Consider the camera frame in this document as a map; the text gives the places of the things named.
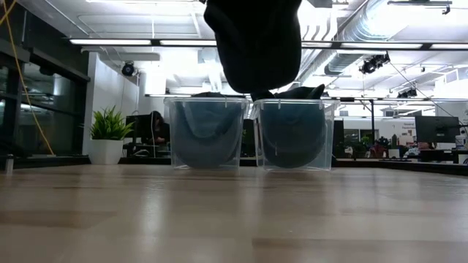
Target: green plant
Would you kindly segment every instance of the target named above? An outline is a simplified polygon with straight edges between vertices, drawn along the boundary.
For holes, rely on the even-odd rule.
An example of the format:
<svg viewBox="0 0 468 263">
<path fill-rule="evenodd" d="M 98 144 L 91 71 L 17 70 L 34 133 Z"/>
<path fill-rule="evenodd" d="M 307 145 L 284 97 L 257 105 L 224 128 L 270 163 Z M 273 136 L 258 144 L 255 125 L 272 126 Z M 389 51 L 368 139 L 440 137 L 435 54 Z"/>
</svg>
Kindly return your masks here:
<svg viewBox="0 0 468 263">
<path fill-rule="evenodd" d="M 377 143 L 379 143 L 381 146 L 383 146 L 387 150 L 388 150 L 388 146 L 390 145 L 390 141 L 383 136 L 381 136 L 381 138 L 377 141 Z"/>
<path fill-rule="evenodd" d="M 362 142 L 365 146 L 367 146 L 367 145 L 369 145 L 369 144 L 371 143 L 371 138 L 369 138 L 368 136 L 364 136 L 364 137 L 361 138 L 361 142 Z"/>
<path fill-rule="evenodd" d="M 94 123 L 91 127 L 93 140 L 123 140 L 125 135 L 133 129 L 133 123 L 125 125 L 120 112 L 116 112 L 116 106 L 112 109 L 104 109 L 104 112 L 94 112 Z"/>
</svg>

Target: computer monitor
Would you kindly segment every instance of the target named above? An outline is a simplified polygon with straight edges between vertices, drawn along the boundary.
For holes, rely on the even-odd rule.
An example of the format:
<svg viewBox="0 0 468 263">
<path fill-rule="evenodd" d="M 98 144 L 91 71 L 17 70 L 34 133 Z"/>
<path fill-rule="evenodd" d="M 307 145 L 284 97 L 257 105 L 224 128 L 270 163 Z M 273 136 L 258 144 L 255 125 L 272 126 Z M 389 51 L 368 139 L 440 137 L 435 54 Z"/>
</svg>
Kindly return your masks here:
<svg viewBox="0 0 468 263">
<path fill-rule="evenodd" d="M 127 116 L 126 125 L 133 123 L 133 131 L 126 138 L 151 138 L 151 114 Z"/>
<path fill-rule="evenodd" d="M 255 157 L 255 130 L 254 121 L 244 120 L 244 127 L 242 132 L 242 157 Z"/>
<path fill-rule="evenodd" d="M 418 142 L 455 143 L 455 136 L 460 135 L 457 117 L 415 116 L 415 120 Z"/>
</svg>

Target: dark fabric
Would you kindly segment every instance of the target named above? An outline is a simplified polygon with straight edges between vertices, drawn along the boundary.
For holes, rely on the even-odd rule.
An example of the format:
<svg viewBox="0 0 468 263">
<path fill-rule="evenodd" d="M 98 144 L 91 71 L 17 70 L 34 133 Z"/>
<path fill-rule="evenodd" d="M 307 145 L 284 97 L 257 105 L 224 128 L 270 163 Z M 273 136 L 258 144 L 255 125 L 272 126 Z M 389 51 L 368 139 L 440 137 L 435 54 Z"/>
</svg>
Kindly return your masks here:
<svg viewBox="0 0 468 263">
<path fill-rule="evenodd" d="M 193 97 L 226 97 L 203 93 Z M 171 142 L 174 154 L 193 168 L 210 169 L 232 161 L 240 145 L 245 105 L 235 102 L 200 100 L 173 102 Z"/>
<path fill-rule="evenodd" d="M 259 99 L 320 99 L 324 90 L 325 85 L 322 84 L 316 88 L 299 87 L 274 95 L 270 91 L 253 93 L 251 97 L 254 102 Z"/>
<path fill-rule="evenodd" d="M 251 94 L 291 83 L 301 65 L 301 0 L 209 0 L 204 14 L 230 86 Z"/>
<path fill-rule="evenodd" d="M 314 161 L 325 144 L 325 113 L 318 104 L 265 103 L 260 111 L 263 152 L 281 168 L 298 168 Z"/>
</svg>

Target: white wall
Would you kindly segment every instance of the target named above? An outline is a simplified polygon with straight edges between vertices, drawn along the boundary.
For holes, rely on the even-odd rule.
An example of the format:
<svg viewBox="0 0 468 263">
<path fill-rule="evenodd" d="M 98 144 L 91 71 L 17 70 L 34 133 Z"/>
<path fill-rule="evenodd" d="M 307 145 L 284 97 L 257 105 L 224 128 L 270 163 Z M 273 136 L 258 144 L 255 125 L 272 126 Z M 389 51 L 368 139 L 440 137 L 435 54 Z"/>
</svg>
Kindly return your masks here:
<svg viewBox="0 0 468 263">
<path fill-rule="evenodd" d="M 152 85 L 154 85 L 154 83 L 159 83 L 159 81 L 155 82 L 151 77 L 148 77 L 148 74 L 150 73 L 140 74 L 140 79 L 138 81 L 140 86 L 138 112 L 140 115 L 144 115 L 157 110 L 161 115 L 167 117 L 167 113 L 165 113 L 164 98 L 145 96 L 145 94 L 151 94 L 151 91 L 148 90 L 152 89 Z"/>
<path fill-rule="evenodd" d="M 464 125 L 468 124 L 468 102 L 443 102 L 438 104 L 436 107 L 436 116 L 450 116 L 457 117 Z M 439 143 L 437 145 L 439 149 L 451 149 L 455 147 L 455 143 Z"/>
<path fill-rule="evenodd" d="M 97 53 L 89 54 L 88 76 L 91 82 L 86 92 L 83 154 L 88 154 L 93 111 L 116 106 L 126 117 L 138 110 L 139 88 L 117 70 L 103 63 Z"/>
<path fill-rule="evenodd" d="M 395 134 L 398 138 L 403 133 L 412 131 L 412 136 L 416 135 L 416 125 L 414 119 L 390 119 L 390 118 L 376 118 L 375 129 L 379 130 L 379 136 L 383 136 L 387 139 Z M 372 122 L 370 118 L 356 118 L 356 119 L 344 119 L 345 129 L 372 129 Z"/>
</svg>

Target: white flower pot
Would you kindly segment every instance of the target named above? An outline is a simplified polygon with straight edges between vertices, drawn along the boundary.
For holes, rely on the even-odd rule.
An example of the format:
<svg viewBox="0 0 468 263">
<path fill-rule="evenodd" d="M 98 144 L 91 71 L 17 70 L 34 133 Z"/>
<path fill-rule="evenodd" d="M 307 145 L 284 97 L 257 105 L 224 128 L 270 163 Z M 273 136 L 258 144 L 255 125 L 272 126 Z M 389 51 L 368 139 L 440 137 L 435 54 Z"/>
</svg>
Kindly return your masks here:
<svg viewBox="0 0 468 263">
<path fill-rule="evenodd" d="M 123 146 L 123 140 L 91 140 L 89 159 L 92 164 L 118 164 Z"/>
</svg>

